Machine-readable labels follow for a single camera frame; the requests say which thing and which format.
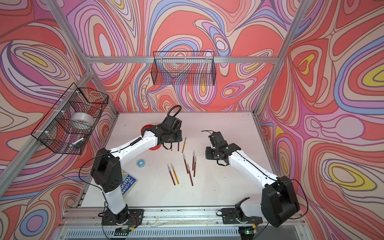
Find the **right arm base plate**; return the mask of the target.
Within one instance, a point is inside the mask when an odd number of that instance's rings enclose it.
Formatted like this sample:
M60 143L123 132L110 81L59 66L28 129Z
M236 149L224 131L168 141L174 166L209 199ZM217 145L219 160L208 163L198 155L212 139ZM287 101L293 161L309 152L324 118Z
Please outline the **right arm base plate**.
M259 225L263 223L260 217L247 217L241 210L236 208L222 208L216 212L218 217L222 218L223 224L254 224Z

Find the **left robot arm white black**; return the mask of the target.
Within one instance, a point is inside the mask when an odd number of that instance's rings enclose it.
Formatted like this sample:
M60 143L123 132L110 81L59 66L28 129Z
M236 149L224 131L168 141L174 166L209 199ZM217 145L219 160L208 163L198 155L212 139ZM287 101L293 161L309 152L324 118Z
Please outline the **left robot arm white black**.
M96 185L102 188L108 210L116 217L128 217L128 206L121 191L123 181L122 167L136 156L166 143L182 141L180 126L170 127L164 124L147 128L139 137L124 145L98 151L91 170Z

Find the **white tape roll in basket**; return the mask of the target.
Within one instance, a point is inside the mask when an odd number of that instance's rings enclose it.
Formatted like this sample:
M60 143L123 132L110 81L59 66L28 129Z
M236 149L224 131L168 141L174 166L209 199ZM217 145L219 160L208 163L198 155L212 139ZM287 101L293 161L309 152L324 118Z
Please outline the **white tape roll in basket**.
M74 113L70 119L70 126L75 130L89 131L94 125L94 118L86 113Z

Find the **red pen cup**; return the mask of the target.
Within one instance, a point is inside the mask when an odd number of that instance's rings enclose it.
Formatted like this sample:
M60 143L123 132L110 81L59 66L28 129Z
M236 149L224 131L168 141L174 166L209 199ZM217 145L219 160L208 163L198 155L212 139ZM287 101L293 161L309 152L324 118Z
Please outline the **red pen cup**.
M143 146L148 150L155 151L161 147L161 144L158 143L158 139L155 136L155 133L151 132L152 127L155 125L145 125L141 129Z

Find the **treehouse storey book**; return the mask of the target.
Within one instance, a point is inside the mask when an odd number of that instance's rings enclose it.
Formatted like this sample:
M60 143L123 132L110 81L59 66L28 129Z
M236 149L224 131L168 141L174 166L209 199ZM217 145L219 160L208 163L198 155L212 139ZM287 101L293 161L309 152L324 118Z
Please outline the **treehouse storey book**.
M135 184L138 182L138 180L127 173L126 171L122 170L122 182L120 185L120 189L123 195L123 198L125 198L128 193L133 189Z

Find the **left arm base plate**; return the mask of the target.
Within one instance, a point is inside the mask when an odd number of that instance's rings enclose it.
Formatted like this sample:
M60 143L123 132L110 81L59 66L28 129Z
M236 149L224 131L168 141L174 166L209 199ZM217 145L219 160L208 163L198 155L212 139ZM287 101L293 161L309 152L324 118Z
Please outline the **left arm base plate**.
M129 226L137 227L143 222L144 209L123 210L115 215L109 209L105 210L102 216L103 226Z

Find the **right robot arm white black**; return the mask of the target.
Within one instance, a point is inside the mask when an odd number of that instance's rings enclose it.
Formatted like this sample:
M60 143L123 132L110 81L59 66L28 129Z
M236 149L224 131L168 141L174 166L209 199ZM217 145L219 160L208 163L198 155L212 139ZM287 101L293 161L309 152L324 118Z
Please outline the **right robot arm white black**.
M233 212L240 223L251 218L265 218L277 228L300 210L292 180L268 172L236 144L206 147L205 154L207 160L224 161L227 166L237 169L261 192L259 200L246 197L235 204Z

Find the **blue tape roll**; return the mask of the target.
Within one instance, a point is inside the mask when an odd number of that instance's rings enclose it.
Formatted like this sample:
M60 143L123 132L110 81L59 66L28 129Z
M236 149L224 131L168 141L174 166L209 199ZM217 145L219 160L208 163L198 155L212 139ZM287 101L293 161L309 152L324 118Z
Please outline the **blue tape roll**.
M146 165L146 162L145 162L144 159L139 159L139 160L137 161L137 166L138 166L139 168L143 168L145 165Z

